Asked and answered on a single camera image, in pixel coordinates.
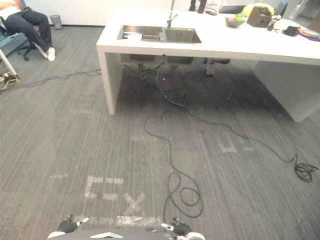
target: cardboard box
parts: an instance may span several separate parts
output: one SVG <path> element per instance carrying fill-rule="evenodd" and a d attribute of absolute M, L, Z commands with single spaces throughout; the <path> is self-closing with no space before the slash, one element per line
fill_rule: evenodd
<path fill-rule="evenodd" d="M 266 28 L 271 22 L 271 12 L 267 7 L 255 6 L 247 20 L 252 27 Z"/>
<path fill-rule="evenodd" d="M 320 11 L 318 12 L 318 14 L 315 16 L 315 18 L 312 20 L 312 22 L 307 28 L 312 31 L 316 31 L 320 33 Z"/>

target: dark pants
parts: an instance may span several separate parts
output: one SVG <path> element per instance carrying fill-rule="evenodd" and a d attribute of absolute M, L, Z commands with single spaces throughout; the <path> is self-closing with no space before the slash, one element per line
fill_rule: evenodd
<path fill-rule="evenodd" d="M 29 41 L 38 44 L 45 52 L 52 46 L 51 31 L 46 15 L 24 10 L 10 15 L 6 21 L 7 31 L 11 33 L 23 33 Z M 39 26 L 40 35 L 34 29 L 34 25 Z"/>

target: sink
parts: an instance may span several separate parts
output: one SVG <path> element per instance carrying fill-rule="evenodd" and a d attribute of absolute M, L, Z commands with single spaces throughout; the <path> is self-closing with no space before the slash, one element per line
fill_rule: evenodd
<path fill-rule="evenodd" d="M 193 28 L 161 26 L 122 26 L 118 40 L 127 39 L 128 35 L 141 35 L 142 41 L 163 43 L 200 44 L 201 40 Z"/>
<path fill-rule="evenodd" d="M 201 43 L 196 30 L 193 28 L 166 28 L 165 38 L 168 43 Z"/>
<path fill-rule="evenodd" d="M 125 40 L 129 35 L 140 35 L 137 41 L 159 42 L 159 43 L 185 43 L 200 44 L 201 40 L 193 28 L 161 27 L 161 26 L 130 26 L 123 25 L 120 29 L 118 40 Z M 121 54 L 124 63 L 161 63 L 188 65 L 194 58 L 189 56 L 163 56 L 146 54 Z"/>
<path fill-rule="evenodd" d="M 126 39 L 129 34 L 142 34 L 141 40 L 160 42 L 162 28 L 160 26 L 129 26 L 124 25 L 118 39 Z"/>

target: wall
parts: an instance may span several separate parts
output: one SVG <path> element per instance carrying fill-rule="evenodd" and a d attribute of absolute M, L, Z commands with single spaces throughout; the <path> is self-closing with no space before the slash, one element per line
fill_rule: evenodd
<path fill-rule="evenodd" d="M 24 0 L 26 5 L 35 11 L 51 15 L 60 15 L 64 25 L 104 26 L 112 14 L 121 8 L 160 8 L 169 9 L 171 0 Z M 176 0 L 174 9 L 187 10 L 191 0 Z M 225 6 L 246 5 L 255 0 L 223 0 Z M 279 0 L 263 0 L 273 7 Z M 301 2 L 289 0 L 285 16 Z"/>

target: trash can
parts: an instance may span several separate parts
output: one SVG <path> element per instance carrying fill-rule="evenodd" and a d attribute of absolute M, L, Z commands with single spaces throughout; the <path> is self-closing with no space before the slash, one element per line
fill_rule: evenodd
<path fill-rule="evenodd" d="M 50 16 L 54 29 L 60 30 L 62 29 L 61 19 L 59 15 Z"/>

